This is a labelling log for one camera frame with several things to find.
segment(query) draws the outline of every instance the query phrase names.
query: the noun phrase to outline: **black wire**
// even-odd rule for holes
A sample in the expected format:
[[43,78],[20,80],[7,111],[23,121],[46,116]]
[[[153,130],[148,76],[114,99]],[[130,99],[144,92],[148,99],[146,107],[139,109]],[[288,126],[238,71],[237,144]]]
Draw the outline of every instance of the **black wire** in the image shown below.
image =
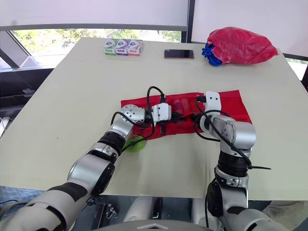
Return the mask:
[[217,139],[213,139],[213,138],[208,138],[208,137],[205,137],[203,135],[200,134],[200,132],[198,131],[198,124],[197,122],[199,121],[199,119],[202,117],[203,115],[199,115],[195,120],[194,120],[194,123],[193,123],[193,128],[194,128],[194,131],[197,133],[198,136],[200,136],[202,139],[205,139],[205,140],[208,140],[208,141],[216,141],[216,142],[220,142],[220,140],[217,140]]
[[96,198],[97,196],[93,196],[93,197],[91,197],[89,200],[87,200],[87,202],[86,202],[86,206],[84,206],[83,207],[83,209],[81,210],[81,212],[89,205],[89,206],[91,206],[91,205],[94,205],[95,204],[95,198]]
[[151,89],[158,90],[161,96],[163,96],[164,93],[158,87],[151,86],[151,87],[149,87],[148,92],[146,94],[146,103],[147,103],[148,112],[149,112],[149,115],[150,115],[150,118],[151,118],[152,132],[151,132],[150,135],[148,135],[148,136],[146,136],[146,137],[144,137],[144,138],[142,138],[140,140],[131,142],[129,145],[127,145],[126,147],[124,147],[122,149],[122,152],[124,152],[127,148],[129,148],[129,147],[131,147],[131,146],[133,146],[133,145],[135,145],[135,144],[137,144],[137,143],[139,143],[141,141],[144,141],[144,140],[150,138],[151,136],[153,136],[153,134],[155,132],[155,124],[154,124],[154,119],[153,119],[153,116],[152,116],[152,113],[151,113],[151,107],[150,107],[150,91],[151,91]]
[[207,217],[207,195],[205,196],[205,223],[208,228],[208,217]]
[[0,204],[4,204],[4,203],[10,202],[10,201],[18,202],[17,200],[8,200],[8,201],[3,201],[3,202],[1,202]]
[[[226,116],[230,117],[230,115],[228,113],[225,113],[221,110],[210,110],[208,112],[220,112],[222,114],[225,114]],[[220,142],[220,140],[217,140],[217,139],[213,139],[213,138],[208,138],[208,137],[205,137],[203,135],[200,134],[200,132],[198,131],[198,124],[197,122],[200,120],[200,118],[202,117],[203,115],[199,115],[195,120],[194,120],[194,123],[193,123],[193,128],[194,128],[194,131],[197,133],[197,135],[199,137],[201,137],[202,139],[205,139],[205,140],[208,140],[208,141],[216,141],[216,142]]]
[[114,113],[114,115],[112,116],[110,125],[112,125],[112,124],[114,123],[115,116],[116,116],[117,114],[123,116],[128,122],[132,123],[133,125],[138,126],[138,127],[143,127],[141,124],[137,124],[137,123],[134,123],[133,121],[131,121],[126,115],[124,115],[124,114],[121,113],[121,112],[115,112],[115,113]]
[[209,124],[212,126],[212,128],[214,129],[214,131],[217,133],[217,135],[219,135],[219,137],[226,142],[227,145],[229,145],[234,151],[236,151],[248,164],[248,168],[249,169],[253,169],[253,168],[260,168],[260,169],[270,169],[269,167],[258,167],[258,166],[252,166],[250,159],[239,149],[237,149],[232,143],[230,143],[219,131],[218,129],[215,127],[215,125],[213,124],[213,122],[211,121],[211,119],[209,118],[209,116],[207,115],[207,113],[213,112],[213,111],[217,111],[217,110],[209,110],[209,111],[203,111],[202,108],[199,106],[198,104],[198,100],[196,99],[196,106],[197,108],[200,110],[200,112],[206,117],[206,119],[208,120]]

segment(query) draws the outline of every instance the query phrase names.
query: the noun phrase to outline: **smartphone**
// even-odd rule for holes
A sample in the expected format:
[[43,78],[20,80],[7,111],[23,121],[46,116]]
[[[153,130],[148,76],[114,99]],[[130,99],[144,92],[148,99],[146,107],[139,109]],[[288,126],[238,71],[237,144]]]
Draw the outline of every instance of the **smartphone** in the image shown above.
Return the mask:
[[165,59],[194,59],[193,50],[165,50]]

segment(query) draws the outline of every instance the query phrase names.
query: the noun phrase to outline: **tissue box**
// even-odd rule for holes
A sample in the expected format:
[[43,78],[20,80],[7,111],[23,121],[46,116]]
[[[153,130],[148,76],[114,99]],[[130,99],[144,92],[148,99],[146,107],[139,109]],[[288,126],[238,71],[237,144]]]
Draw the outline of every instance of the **tissue box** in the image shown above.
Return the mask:
[[128,44],[128,55],[140,56],[143,50],[142,40],[131,40]]
[[128,43],[129,43],[129,40],[120,39],[115,45],[116,54],[117,55],[128,55],[127,53]]
[[108,39],[108,41],[104,45],[104,51],[107,55],[116,55],[116,47],[117,39]]

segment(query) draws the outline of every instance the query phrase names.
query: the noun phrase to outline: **white table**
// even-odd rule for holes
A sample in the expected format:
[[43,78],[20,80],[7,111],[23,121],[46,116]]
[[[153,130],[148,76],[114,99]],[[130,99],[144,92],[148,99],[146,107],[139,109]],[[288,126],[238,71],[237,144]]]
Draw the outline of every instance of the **white table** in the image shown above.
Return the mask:
[[[257,65],[213,67],[201,44],[146,42],[141,57],[103,53],[84,38],[52,71],[0,139],[0,185],[46,190],[108,129],[122,99],[239,89],[257,130],[249,199],[308,200],[308,94],[280,54]],[[194,60],[165,60],[164,49],[193,49]],[[196,134],[148,141],[123,154],[105,194],[205,196],[219,144]]]

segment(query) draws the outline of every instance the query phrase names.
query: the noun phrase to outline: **product package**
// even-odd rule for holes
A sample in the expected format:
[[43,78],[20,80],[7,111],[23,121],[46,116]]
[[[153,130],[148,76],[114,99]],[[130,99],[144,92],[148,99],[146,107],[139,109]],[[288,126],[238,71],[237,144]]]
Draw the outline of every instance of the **product package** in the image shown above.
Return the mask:
[[116,55],[115,46],[117,44],[117,39],[108,39],[104,45],[104,51],[106,55]]
[[140,56],[143,50],[142,40],[131,40],[127,47],[128,55]]
[[128,55],[127,53],[128,43],[129,43],[129,40],[120,39],[115,45],[116,54],[117,55]]

